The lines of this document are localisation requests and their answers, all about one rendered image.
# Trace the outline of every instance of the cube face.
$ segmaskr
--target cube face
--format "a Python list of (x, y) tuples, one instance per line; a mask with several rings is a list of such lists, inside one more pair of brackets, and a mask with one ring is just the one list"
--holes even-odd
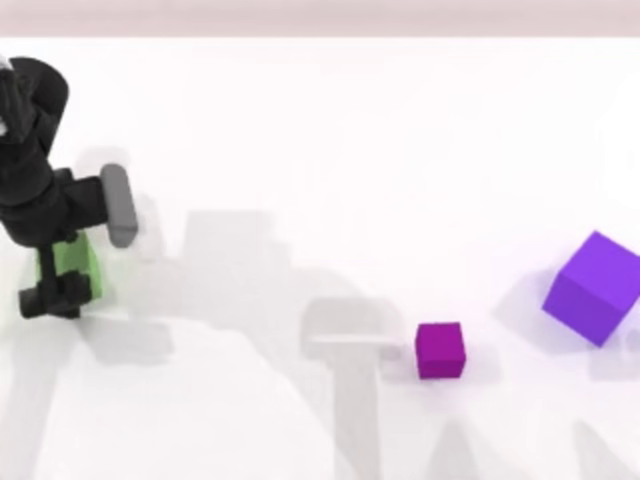
[(640, 294), (640, 260), (594, 232), (558, 273), (543, 310), (602, 346)]
[(466, 353), (459, 323), (421, 324), (415, 349), (420, 378), (458, 378), (462, 375)]

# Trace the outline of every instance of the violet cube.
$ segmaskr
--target violet cube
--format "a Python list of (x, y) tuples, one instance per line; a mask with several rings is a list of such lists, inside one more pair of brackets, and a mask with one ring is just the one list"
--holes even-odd
[(467, 360), (459, 323), (423, 323), (415, 338), (421, 379), (459, 378)]
[(601, 347), (640, 295), (640, 257), (594, 232), (560, 270), (542, 309)]

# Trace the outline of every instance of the purple cube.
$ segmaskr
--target purple cube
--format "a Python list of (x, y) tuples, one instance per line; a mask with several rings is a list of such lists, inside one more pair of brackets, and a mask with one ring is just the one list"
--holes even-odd
[(639, 258), (592, 233), (556, 276), (542, 309), (601, 347), (640, 295)]
[(415, 339), (420, 378), (459, 378), (467, 360), (459, 323), (423, 323)]

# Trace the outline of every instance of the white floor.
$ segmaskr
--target white floor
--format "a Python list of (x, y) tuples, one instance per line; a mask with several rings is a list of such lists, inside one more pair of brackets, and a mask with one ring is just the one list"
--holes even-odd
[[(2, 480), (640, 478), (640, 318), (540, 311), (599, 229), (640, 253), (640, 41), (3, 40), (72, 98), (52, 163), (126, 163), (109, 297), (17, 317)], [(421, 384), (419, 322), (463, 324)]]

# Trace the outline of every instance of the white surface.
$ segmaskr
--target white surface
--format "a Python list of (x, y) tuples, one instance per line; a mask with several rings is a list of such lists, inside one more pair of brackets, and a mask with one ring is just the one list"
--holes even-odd
[[(640, 42), (2, 50), (65, 74), (52, 162), (127, 162), (145, 233), (92, 234), (118, 300), (78, 323), (17, 318), (2, 237), (0, 478), (639, 478), (637, 312), (596, 352), (539, 307), (594, 228), (640, 251)], [(383, 348), (448, 320), (459, 382)]]

